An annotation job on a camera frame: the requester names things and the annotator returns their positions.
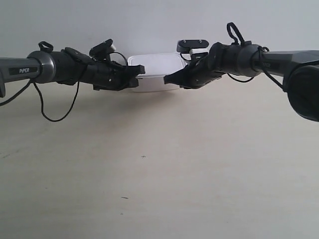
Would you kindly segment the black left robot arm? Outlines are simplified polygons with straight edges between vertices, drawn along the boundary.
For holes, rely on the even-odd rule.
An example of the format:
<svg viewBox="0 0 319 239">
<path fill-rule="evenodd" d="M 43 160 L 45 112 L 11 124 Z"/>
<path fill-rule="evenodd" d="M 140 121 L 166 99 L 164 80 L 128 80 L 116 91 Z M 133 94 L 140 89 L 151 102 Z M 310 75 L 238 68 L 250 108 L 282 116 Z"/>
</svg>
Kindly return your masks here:
<svg viewBox="0 0 319 239">
<path fill-rule="evenodd" d="M 96 60 L 70 47 L 52 52 L 33 51 L 27 58 L 1 58 L 0 96 L 5 96 L 6 83 L 24 79 L 38 84 L 81 82 L 97 90 L 121 91 L 137 87 L 137 76 L 144 73 L 143 65 Z"/>
</svg>

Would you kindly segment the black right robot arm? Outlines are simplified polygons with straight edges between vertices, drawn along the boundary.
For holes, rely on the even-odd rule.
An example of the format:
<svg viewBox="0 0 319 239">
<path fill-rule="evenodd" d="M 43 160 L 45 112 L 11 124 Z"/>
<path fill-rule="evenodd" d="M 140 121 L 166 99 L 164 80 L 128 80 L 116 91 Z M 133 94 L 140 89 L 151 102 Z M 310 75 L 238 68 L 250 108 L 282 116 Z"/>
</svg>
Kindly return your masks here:
<svg viewBox="0 0 319 239">
<path fill-rule="evenodd" d="M 319 120 L 319 52 L 317 50 L 270 51 L 257 44 L 214 43 L 208 54 L 164 76 L 165 84 L 199 89 L 223 75 L 254 78 L 261 73 L 287 94 L 293 110 L 302 118 Z"/>
</svg>

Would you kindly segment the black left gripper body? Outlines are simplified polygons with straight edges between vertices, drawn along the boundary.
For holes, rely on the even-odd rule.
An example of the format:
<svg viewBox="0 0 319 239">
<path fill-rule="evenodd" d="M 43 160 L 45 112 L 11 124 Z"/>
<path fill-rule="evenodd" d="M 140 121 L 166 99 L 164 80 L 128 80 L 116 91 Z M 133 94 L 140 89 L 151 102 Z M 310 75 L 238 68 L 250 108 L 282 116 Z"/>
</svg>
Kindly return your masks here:
<svg viewBox="0 0 319 239">
<path fill-rule="evenodd" d="M 94 90 L 123 90 L 125 67 L 109 56 L 86 55 L 71 47 L 53 52 L 56 66 L 54 81 L 63 85 L 78 82 L 90 84 Z"/>
</svg>

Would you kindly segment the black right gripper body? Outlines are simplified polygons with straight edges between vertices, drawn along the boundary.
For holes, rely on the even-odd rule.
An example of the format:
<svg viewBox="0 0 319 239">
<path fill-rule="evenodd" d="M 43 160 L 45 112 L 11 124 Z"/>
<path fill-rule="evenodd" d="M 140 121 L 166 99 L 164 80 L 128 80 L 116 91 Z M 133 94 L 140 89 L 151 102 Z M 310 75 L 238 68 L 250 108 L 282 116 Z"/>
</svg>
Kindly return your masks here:
<svg viewBox="0 0 319 239">
<path fill-rule="evenodd" d="M 183 88 L 199 89 L 224 74 L 239 75 L 237 60 L 240 50 L 240 45 L 225 45 L 220 42 L 200 53 L 191 49 L 190 60 L 184 68 Z"/>
</svg>

